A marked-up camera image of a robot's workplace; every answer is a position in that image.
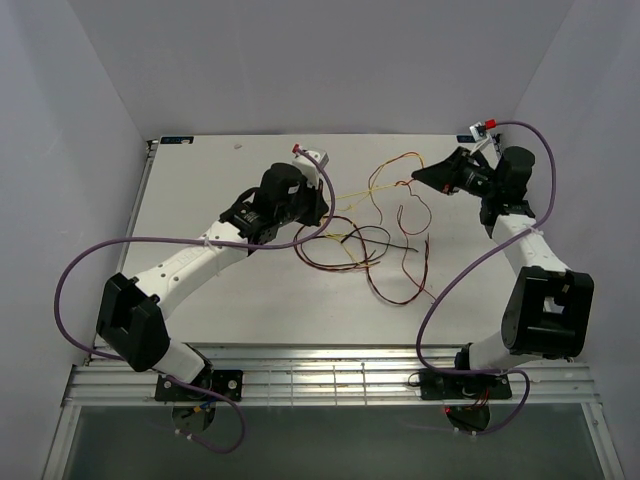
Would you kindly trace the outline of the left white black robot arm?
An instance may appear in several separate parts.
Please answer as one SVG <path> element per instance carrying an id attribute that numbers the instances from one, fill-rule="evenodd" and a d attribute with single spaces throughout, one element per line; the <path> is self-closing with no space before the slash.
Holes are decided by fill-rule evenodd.
<path id="1" fill-rule="evenodd" d="M 177 379 L 190 399 L 212 387 L 209 362 L 169 336 L 166 321 L 206 282 L 275 239 L 280 228 L 317 226 L 328 213 L 316 165 L 304 156 L 275 163 L 259 186 L 245 191 L 196 241 L 157 266 L 105 284 L 96 330 L 136 372 L 154 370 Z"/>

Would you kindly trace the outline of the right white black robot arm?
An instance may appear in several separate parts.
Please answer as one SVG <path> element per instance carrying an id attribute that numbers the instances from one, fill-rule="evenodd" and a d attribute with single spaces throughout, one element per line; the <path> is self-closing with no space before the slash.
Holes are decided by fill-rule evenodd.
<path id="1" fill-rule="evenodd" d="M 481 152 L 458 147 L 411 175 L 442 194 L 464 191 L 479 198 L 480 223 L 516 276 L 500 329 L 456 355 L 451 382 L 464 397 L 487 386 L 488 370 L 573 358 L 585 343 L 594 281 L 570 269 L 546 243 L 525 198 L 534 164 L 534 154 L 522 147 L 507 148 L 495 167 Z"/>

